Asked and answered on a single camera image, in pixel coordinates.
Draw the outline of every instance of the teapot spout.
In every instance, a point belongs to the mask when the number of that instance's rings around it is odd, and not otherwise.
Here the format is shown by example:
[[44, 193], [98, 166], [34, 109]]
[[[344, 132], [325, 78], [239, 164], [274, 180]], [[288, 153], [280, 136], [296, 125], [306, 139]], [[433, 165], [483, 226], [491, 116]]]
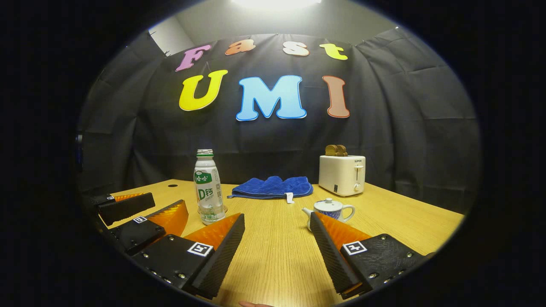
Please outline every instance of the teapot spout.
[[312, 210], [309, 210], [307, 208], [301, 208], [301, 211], [305, 212], [305, 214], [307, 214], [308, 217], [311, 217], [311, 212], [313, 212]]

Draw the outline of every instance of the wooden table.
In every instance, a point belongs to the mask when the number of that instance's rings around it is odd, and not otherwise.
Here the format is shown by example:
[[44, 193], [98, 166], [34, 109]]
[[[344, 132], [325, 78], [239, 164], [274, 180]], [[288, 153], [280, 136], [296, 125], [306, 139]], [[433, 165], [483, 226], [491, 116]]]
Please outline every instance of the wooden table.
[[[240, 300], [275, 307], [319, 307], [342, 302], [326, 270], [313, 234], [307, 229], [307, 215], [301, 208], [328, 197], [356, 207], [347, 224], [371, 236], [388, 233], [425, 255], [436, 251], [451, 236], [463, 215], [429, 205], [385, 189], [365, 184], [364, 193], [339, 197], [313, 185], [313, 194], [286, 199], [227, 199], [235, 185], [222, 185], [227, 215], [245, 214], [245, 234], [218, 296], [212, 302], [239, 306]], [[139, 215], [147, 215], [184, 199], [188, 224], [182, 236], [204, 227], [197, 213], [197, 196], [192, 181], [167, 180], [112, 194], [152, 192], [154, 208], [116, 222], [119, 226]]]

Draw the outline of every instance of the black curtain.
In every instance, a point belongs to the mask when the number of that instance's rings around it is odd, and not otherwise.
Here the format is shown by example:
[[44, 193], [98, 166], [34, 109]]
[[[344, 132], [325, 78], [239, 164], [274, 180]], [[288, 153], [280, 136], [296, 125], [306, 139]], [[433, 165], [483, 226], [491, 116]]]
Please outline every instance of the black curtain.
[[[256, 47], [226, 56], [228, 46], [253, 39]], [[283, 42], [302, 42], [310, 54], [287, 55]], [[333, 43], [348, 60], [329, 57]], [[319, 156], [343, 144], [366, 157], [366, 182], [457, 212], [473, 202], [480, 175], [480, 140], [472, 103], [454, 72], [433, 50], [400, 28], [357, 46], [323, 38], [260, 34], [222, 39], [176, 72], [184, 53], [164, 57], [147, 33], [127, 46], [101, 74], [82, 111], [84, 172], [80, 187], [107, 193], [170, 178], [192, 180], [195, 152], [212, 148], [223, 183], [252, 177], [307, 176], [318, 183]], [[208, 107], [183, 111], [182, 82], [226, 69], [218, 97]], [[239, 80], [260, 77], [271, 90], [284, 75], [302, 77], [303, 119], [240, 122]], [[351, 115], [327, 114], [329, 91], [322, 76], [345, 81]]]

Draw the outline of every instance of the plastic bottle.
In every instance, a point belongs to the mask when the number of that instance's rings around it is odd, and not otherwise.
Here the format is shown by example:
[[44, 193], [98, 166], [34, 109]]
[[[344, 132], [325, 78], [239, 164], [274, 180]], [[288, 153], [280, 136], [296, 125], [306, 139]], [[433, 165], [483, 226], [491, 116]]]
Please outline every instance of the plastic bottle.
[[199, 149], [197, 163], [195, 163], [193, 171], [199, 214], [205, 225], [210, 225], [225, 217], [220, 176], [213, 157], [212, 149]]

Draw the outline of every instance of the white toaster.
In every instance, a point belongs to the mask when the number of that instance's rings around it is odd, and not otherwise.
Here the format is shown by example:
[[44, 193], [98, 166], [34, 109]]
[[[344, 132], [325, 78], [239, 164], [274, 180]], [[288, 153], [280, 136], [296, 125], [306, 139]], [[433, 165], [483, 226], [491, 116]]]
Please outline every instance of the white toaster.
[[366, 157], [321, 156], [318, 185], [340, 196], [350, 196], [364, 191]]

